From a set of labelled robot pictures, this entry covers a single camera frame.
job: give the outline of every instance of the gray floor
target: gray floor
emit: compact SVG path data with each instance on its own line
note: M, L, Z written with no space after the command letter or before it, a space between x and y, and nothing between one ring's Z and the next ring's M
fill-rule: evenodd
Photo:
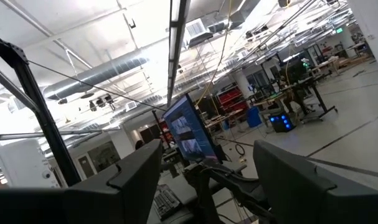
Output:
M326 105L335 105L339 110L339 113L332 111L327 114L323 122L299 124L289 133L267 135L264 126L250 129L247 124L242 123L245 133L239 133L234 128L225 135L229 139L249 144L256 139L264 139L295 154L313 154L311 157L315 159L378 172L378 65L370 62L353 67L339 77L327 78L318 85ZM232 143L225 144L224 151L233 161L238 161L240 158L234 146ZM243 174L246 177L257 177L252 148L244 148L248 167ZM378 190L378 177L324 164L318 165ZM228 190L221 190L214 195L216 204L229 198L231 195ZM235 222L246 217L244 213L240 217L233 201L219 207L218 212Z

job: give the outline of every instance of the yellow cable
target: yellow cable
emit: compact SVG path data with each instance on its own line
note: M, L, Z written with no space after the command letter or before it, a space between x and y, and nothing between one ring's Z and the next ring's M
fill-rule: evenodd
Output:
M225 40L224 40L224 46L222 47L222 55L220 56L220 60L219 60L219 63L218 63L218 66L216 66L216 70L215 70L215 73L214 75L212 76L211 80L209 81L206 89L204 90L204 92L202 93L201 97L200 97L200 100L197 102L196 106L201 102L201 100L203 99L203 97L206 95L206 93L208 92L208 89L209 89L209 86L211 85L212 81L214 81L214 78L216 76L216 73L218 72L218 68L219 68L219 65L222 63L222 59L224 57L224 52L225 52L225 46L226 46L226 40L227 40L227 34L229 33L229 26L230 26L230 16L231 16L231 13L232 13L232 0L230 0L229 2L229 17L227 18L227 27L226 27L226 34L225 34Z

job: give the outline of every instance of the computer monitor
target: computer monitor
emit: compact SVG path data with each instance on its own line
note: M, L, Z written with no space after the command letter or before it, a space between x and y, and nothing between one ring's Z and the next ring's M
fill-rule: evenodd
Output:
M212 139L188 94L177 100L163 118L185 160L218 159Z

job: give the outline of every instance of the silver ductwork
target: silver ductwork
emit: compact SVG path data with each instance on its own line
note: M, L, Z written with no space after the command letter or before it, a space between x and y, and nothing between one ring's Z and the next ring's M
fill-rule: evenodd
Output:
M84 71L77 75L77 78L85 83L97 85L113 77L121 75L136 67L142 66L149 62L152 52L156 53L156 45L167 43L168 38L161 39L153 44L142 47L133 52L124 54L118 58L98 65L90 70ZM50 85L44 89L44 96L50 100L60 100L74 93L80 93L90 90L92 87L73 79L64 79L58 83Z

